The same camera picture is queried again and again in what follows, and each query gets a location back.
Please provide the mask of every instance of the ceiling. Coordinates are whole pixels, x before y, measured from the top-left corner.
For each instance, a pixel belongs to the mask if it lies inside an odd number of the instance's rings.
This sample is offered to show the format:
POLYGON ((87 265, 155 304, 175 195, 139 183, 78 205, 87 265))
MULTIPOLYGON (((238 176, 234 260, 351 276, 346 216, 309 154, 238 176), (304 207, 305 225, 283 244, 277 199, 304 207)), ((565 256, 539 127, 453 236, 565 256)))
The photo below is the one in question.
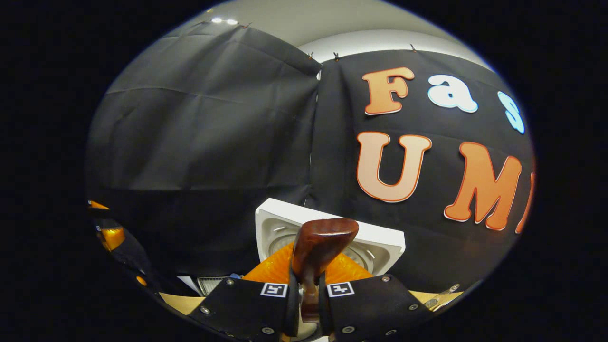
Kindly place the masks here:
POLYGON ((189 23, 234 19, 294 46, 345 32, 405 30, 462 44, 447 32, 404 9, 380 0, 235 0, 218 4, 189 23))

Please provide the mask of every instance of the white wall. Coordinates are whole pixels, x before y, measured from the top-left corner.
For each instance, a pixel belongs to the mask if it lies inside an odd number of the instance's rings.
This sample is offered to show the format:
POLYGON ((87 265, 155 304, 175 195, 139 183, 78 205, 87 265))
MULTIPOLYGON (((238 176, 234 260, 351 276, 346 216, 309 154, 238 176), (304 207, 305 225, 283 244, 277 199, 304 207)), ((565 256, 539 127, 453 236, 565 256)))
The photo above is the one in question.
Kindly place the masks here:
POLYGON ((366 30, 348 32, 321 38, 298 48, 307 54, 313 52, 313 59, 321 63, 333 59, 334 52, 338 53, 340 57, 344 57, 369 51, 411 50, 410 44, 416 50, 453 55, 492 70, 477 54, 464 45, 412 31, 366 30))

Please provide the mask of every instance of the wooden handle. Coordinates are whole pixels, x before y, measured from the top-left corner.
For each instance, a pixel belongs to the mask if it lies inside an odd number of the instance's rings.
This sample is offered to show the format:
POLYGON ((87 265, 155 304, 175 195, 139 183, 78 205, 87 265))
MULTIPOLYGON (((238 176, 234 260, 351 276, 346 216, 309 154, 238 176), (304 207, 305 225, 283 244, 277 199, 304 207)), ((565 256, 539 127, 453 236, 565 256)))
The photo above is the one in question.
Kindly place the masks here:
POLYGON ((295 238, 291 269, 302 284, 302 321, 319 321, 319 276, 359 232, 357 221, 331 218, 309 221, 302 225, 295 238))

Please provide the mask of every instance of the orange letter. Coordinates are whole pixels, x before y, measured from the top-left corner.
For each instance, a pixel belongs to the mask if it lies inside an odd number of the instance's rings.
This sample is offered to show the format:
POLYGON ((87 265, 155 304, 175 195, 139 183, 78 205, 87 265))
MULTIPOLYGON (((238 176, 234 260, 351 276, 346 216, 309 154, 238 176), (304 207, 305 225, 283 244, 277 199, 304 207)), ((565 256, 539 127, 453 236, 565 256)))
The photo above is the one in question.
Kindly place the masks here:
POLYGON ((465 175, 454 204, 447 206, 443 214, 452 220, 465 222, 471 217, 471 201, 475 197, 475 223, 480 223, 496 204, 496 209, 486 220, 486 227, 501 231, 511 211, 517 181, 522 165, 513 156, 507 157, 498 178, 488 149, 474 142, 460 144, 460 153, 465 157, 465 175))
POLYGON ((370 72, 363 75, 370 88, 370 104, 365 107, 367 115, 395 113, 401 110, 401 103, 393 101, 393 92, 404 98, 407 96, 407 80, 412 80, 414 73, 405 67, 384 71, 370 72))
POLYGON ((528 218, 528 211, 530 210, 530 204, 532 203, 532 194, 534 192, 534 172, 530 174, 530 194, 528 196, 528 204, 526 204, 526 210, 523 212, 522 220, 517 224, 515 228, 515 234, 519 234, 523 230, 523 224, 526 223, 528 218))
POLYGON ((429 138, 420 135, 404 135, 399 145, 405 148, 403 168, 397 184, 386 185, 378 175, 382 149, 390 142, 390 137, 379 132, 363 132, 357 136, 361 143, 357 181, 366 194, 385 202, 401 202, 408 199, 416 190, 424 151, 431 146, 429 138))

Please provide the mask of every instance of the white object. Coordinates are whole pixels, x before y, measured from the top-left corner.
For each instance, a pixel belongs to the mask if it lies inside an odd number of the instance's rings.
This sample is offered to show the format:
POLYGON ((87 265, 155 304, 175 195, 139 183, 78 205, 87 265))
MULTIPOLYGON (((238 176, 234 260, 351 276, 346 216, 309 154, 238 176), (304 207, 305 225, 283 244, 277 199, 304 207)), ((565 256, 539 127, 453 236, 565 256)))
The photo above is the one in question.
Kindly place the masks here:
MULTIPOLYGON (((255 236, 260 262, 295 236, 308 221, 339 218, 295 204, 268 198, 255 211, 255 236)), ((344 254, 375 276, 388 272, 406 250, 402 231, 359 222, 359 232, 344 254)))

